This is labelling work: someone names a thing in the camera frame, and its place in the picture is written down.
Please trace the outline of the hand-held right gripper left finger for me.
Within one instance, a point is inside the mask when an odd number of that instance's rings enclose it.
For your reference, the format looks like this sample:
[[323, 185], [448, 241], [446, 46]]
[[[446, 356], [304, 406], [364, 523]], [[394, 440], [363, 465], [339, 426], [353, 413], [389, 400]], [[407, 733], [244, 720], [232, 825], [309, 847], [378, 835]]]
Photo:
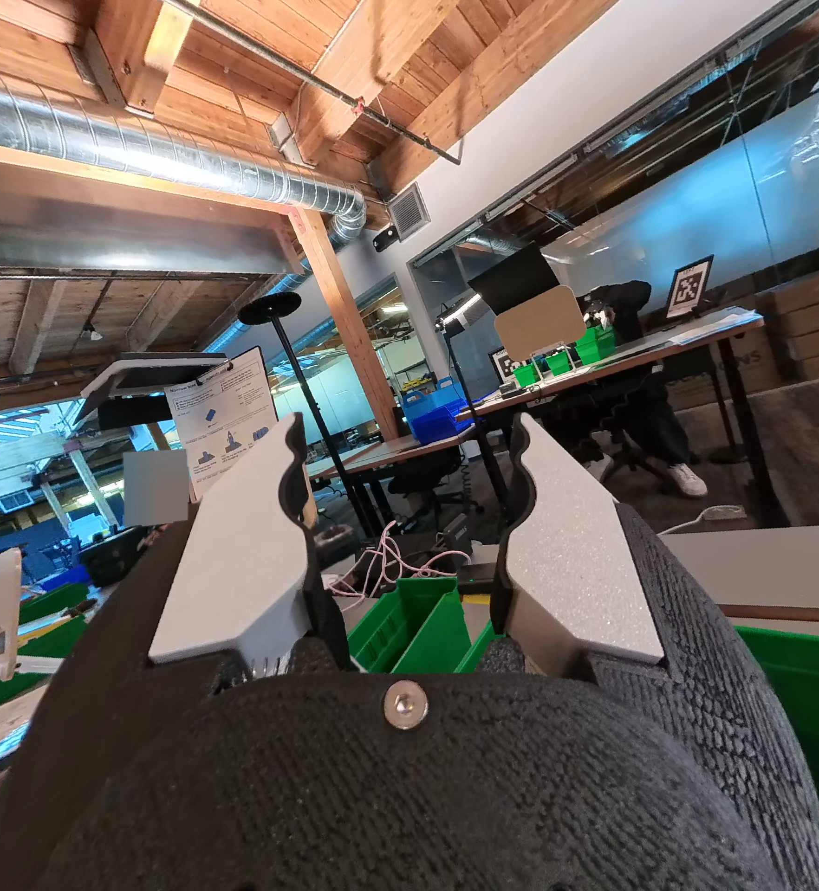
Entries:
[[303, 417], [291, 413], [203, 496], [148, 658], [156, 665], [235, 652], [281, 670], [298, 640], [324, 635], [329, 592], [302, 523]]

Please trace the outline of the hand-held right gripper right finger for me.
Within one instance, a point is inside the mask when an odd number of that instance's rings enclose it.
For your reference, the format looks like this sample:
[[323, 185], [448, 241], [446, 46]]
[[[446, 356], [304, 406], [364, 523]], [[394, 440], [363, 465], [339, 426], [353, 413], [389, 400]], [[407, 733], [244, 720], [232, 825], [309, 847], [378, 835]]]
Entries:
[[541, 674], [569, 674], [591, 653], [658, 665], [663, 645], [616, 498], [528, 413], [515, 416], [510, 459], [493, 630]]

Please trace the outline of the printed instruction sheet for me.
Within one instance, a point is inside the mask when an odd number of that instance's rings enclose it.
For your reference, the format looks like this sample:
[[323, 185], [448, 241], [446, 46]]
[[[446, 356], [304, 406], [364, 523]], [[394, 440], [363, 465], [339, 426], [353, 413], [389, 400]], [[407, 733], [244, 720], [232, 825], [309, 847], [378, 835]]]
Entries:
[[278, 423], [259, 347], [166, 387], [196, 500]]

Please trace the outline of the black office chair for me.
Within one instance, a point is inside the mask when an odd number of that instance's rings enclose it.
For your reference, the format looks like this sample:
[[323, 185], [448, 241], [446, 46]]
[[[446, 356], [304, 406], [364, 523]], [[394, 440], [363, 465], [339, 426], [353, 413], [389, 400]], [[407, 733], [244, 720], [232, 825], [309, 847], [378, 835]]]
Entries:
[[461, 462], [462, 452], [458, 445], [402, 462], [388, 484], [388, 492], [406, 497], [420, 495], [423, 500], [422, 512], [432, 511], [435, 522], [439, 523], [442, 501], [436, 489], [444, 479], [460, 469]]

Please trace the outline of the blue plastic bin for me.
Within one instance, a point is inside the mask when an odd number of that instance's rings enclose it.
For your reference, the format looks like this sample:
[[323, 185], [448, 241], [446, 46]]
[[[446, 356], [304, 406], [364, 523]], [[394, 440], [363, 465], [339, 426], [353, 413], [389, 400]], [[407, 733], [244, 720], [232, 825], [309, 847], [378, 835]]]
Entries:
[[466, 408], [465, 401], [463, 405], [456, 402], [438, 411], [425, 414], [415, 423], [409, 423], [411, 433], [421, 445], [451, 439], [473, 424], [470, 418], [457, 420], [457, 416]]

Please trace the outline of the white tilted monitor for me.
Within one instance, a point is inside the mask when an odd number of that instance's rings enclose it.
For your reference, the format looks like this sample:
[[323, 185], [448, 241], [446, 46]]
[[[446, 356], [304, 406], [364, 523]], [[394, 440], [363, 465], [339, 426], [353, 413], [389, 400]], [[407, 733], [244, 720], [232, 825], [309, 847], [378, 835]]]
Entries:
[[191, 383], [226, 362], [221, 352], [124, 353], [106, 363], [81, 390], [74, 426], [95, 422], [100, 430], [170, 420], [167, 387]]

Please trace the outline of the tan rounded panel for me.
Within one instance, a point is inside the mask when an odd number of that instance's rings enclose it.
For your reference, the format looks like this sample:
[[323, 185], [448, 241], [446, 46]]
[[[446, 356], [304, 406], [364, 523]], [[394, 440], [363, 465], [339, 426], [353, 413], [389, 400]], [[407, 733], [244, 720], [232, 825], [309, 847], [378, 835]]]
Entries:
[[513, 362], [582, 339], [586, 323], [576, 296], [558, 285], [496, 316], [494, 327]]

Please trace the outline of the black floor lamp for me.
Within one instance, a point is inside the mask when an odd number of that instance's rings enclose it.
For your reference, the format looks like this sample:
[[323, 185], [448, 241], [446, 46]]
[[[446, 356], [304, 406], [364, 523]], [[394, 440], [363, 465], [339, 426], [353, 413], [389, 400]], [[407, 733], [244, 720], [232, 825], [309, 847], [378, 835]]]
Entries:
[[273, 325], [274, 330], [279, 337], [283, 350], [286, 352], [286, 357], [292, 367], [292, 371], [294, 372], [294, 375], [304, 393], [305, 400], [311, 410], [312, 416], [314, 417], [314, 420], [326, 444], [326, 449], [329, 452], [329, 456], [334, 462], [337, 476], [344, 486], [346, 496], [348, 497], [348, 500], [351, 503], [351, 506], [353, 507], [357, 518], [359, 519], [361, 528], [363, 529], [364, 533], [369, 536], [372, 534], [372, 529], [366, 512], [364, 511], [364, 508], [354, 490], [354, 487], [350, 482], [349, 476], [345, 470], [345, 466], [337, 451], [336, 444], [329, 434], [319, 405], [312, 394], [310, 385], [307, 382], [301, 364], [291, 346], [290, 341], [286, 336], [284, 327], [282, 325], [282, 318], [291, 315], [300, 307], [300, 305], [301, 298], [298, 293], [292, 291], [278, 292], [272, 295], [259, 297], [249, 302], [246, 306], [242, 307], [238, 311], [237, 320], [241, 324], [249, 327], [260, 326], [266, 323], [271, 323]]

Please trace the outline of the white paper sheets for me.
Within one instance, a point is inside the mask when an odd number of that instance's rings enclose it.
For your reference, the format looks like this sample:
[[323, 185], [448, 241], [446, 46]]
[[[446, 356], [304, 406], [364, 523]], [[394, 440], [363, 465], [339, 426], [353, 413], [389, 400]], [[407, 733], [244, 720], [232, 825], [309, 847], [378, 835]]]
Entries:
[[711, 320], [703, 320], [703, 324], [685, 330], [680, 330], [673, 334], [667, 343], [675, 346], [681, 346], [696, 340], [703, 340], [715, 333], [727, 330], [737, 329], [741, 326], [756, 323], [762, 324], [762, 316], [755, 310], [747, 310], [741, 307], [730, 307], [724, 314], [720, 314]]

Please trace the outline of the studio light on stand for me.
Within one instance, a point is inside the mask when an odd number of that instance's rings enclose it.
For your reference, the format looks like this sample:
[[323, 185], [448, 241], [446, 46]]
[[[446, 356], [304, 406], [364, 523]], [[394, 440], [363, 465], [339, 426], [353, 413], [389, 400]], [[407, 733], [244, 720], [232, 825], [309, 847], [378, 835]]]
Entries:
[[448, 351], [448, 358], [451, 362], [452, 370], [456, 373], [463, 395], [467, 400], [468, 411], [474, 426], [474, 438], [479, 446], [484, 469], [492, 483], [494, 495], [500, 506], [503, 519], [508, 523], [512, 517], [507, 501], [507, 486], [505, 479], [488, 440], [485, 425], [482, 424], [475, 409], [474, 399], [471, 396], [464, 373], [460, 367], [460, 362], [451, 342], [453, 338], [460, 335], [477, 322], [487, 309], [488, 307], [482, 301], [481, 296], [474, 293], [470, 297], [458, 300], [451, 307], [445, 306], [444, 312], [435, 320], [435, 328], [442, 335]]

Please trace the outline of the stack of cardboard boxes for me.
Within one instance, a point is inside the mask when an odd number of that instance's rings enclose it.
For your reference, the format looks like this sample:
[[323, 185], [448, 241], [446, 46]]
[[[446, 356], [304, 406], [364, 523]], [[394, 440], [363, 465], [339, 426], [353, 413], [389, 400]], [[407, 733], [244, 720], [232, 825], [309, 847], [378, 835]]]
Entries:
[[707, 292], [710, 306], [753, 309], [764, 325], [731, 340], [747, 393], [819, 379], [819, 271], [759, 290], [752, 275]]

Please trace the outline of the black sprinkler pipe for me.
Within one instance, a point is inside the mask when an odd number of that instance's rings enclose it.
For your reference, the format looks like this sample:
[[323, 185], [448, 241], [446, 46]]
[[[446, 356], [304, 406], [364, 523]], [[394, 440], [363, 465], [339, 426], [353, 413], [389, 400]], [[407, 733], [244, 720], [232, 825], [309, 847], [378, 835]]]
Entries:
[[422, 137], [416, 133], [413, 133], [410, 129], [404, 128], [403, 126], [395, 123], [391, 117], [386, 117], [368, 106], [365, 103], [365, 100], [361, 97], [351, 96], [345, 91], [326, 82], [314, 73], [306, 71], [301, 66], [289, 60], [283, 54], [276, 52], [272, 48], [265, 45], [263, 42], [248, 36], [247, 34], [234, 27], [232, 24], [226, 22], [224, 19], [221, 19], [219, 16], [203, 9], [201, 6], [195, 6], [186, 1], [167, 1], [166, 3], [174, 9], [178, 10], [180, 13], [183, 13], [184, 15], [190, 17], [193, 21], [200, 22], [205, 28], [212, 30], [219, 36], [228, 39], [233, 44], [247, 50], [250, 54], [253, 54], [254, 56], [259, 57], [260, 59], [263, 59], [265, 61], [269, 61], [271, 64], [281, 68], [283, 71], [288, 72], [293, 77], [298, 78], [303, 84], [313, 86], [325, 95], [336, 100], [338, 103], [347, 106], [348, 108], [350, 108], [351, 113], [355, 117], [367, 117], [370, 120], [376, 122], [379, 126], [391, 130], [393, 133], [399, 135], [400, 137], [415, 143], [425, 150], [433, 152], [437, 156], [449, 161], [450, 163], [456, 166], [460, 165], [461, 160], [459, 157], [455, 157], [448, 151], [443, 150], [442, 148], [432, 144], [428, 137]]

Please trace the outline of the wooden support post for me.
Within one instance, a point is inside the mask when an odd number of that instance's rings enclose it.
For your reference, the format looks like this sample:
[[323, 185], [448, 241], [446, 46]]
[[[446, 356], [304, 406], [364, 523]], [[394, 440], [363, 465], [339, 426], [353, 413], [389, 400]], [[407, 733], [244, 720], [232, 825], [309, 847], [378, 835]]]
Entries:
[[291, 207], [288, 216], [383, 439], [398, 439], [401, 433], [394, 414], [396, 404], [393, 391], [339, 265], [323, 219], [316, 210], [303, 207]]

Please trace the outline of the wall vent grille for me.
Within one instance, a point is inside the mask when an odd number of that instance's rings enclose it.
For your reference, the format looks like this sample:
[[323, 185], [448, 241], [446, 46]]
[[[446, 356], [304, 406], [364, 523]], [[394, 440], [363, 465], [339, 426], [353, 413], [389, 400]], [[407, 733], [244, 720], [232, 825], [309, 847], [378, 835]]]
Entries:
[[430, 223], [430, 215], [416, 182], [395, 194], [386, 203], [386, 208], [399, 241], [410, 238]]

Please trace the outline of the silver air duct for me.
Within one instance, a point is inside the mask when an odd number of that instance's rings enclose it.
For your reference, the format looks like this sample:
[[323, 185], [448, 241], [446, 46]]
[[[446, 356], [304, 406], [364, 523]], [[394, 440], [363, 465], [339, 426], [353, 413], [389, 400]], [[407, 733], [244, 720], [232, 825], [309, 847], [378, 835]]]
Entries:
[[0, 73], [0, 362], [189, 349], [306, 269], [285, 219], [367, 223], [353, 185]]

